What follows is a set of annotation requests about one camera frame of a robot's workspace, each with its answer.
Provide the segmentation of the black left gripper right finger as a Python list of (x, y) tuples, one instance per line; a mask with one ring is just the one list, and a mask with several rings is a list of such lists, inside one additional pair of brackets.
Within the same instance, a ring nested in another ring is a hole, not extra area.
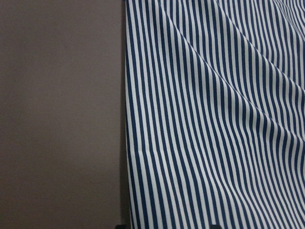
[(220, 225), (212, 224), (210, 229), (222, 229), (222, 227)]

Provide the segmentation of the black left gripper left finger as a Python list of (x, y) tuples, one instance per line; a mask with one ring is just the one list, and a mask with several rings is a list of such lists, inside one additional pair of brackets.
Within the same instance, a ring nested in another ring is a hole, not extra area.
[(115, 229), (126, 229), (126, 224), (116, 225)]

